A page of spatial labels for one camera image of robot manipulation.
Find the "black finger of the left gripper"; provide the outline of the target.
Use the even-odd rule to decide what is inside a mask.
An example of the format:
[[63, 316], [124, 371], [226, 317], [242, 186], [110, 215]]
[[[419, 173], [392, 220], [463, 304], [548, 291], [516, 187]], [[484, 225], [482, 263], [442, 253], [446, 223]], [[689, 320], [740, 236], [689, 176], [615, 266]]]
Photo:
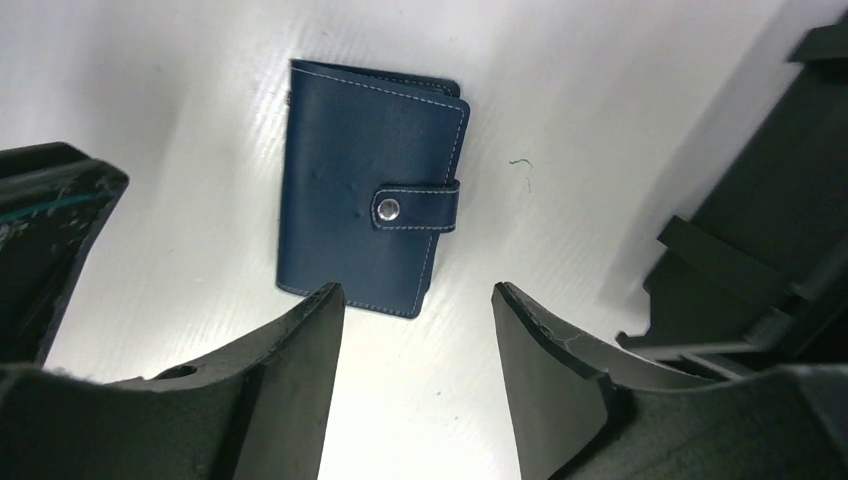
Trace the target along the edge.
[[72, 145], [1, 153], [1, 360], [41, 365], [130, 179]]

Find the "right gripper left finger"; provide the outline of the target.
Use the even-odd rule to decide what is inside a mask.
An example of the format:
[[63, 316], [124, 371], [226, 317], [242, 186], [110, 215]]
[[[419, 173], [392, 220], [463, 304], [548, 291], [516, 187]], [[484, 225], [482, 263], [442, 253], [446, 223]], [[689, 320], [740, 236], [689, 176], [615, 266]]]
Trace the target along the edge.
[[314, 479], [345, 313], [329, 283], [151, 379], [1, 369], [5, 479]]

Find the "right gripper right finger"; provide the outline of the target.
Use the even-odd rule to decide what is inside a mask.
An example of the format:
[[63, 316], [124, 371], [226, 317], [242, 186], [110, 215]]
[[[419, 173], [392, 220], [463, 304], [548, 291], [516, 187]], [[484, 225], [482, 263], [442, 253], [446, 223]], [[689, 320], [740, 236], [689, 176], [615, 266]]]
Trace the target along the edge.
[[509, 282], [492, 294], [525, 479], [843, 479], [847, 369], [714, 381], [569, 324]]

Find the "black card tray stand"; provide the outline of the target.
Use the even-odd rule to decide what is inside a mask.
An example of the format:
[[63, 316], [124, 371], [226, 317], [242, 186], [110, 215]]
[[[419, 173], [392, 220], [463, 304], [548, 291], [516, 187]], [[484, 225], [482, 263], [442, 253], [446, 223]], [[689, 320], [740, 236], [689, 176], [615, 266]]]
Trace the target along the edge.
[[659, 235], [650, 324], [618, 344], [731, 378], [847, 361], [847, 22], [807, 32], [800, 72], [690, 219]]

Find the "blue leather card holder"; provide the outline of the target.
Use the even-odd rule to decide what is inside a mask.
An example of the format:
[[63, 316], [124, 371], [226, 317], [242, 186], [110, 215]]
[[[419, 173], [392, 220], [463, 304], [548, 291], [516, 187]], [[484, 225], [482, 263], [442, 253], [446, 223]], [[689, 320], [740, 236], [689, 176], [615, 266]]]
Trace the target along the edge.
[[417, 317], [456, 227], [469, 120], [453, 80], [293, 60], [277, 286], [335, 282], [349, 306]]

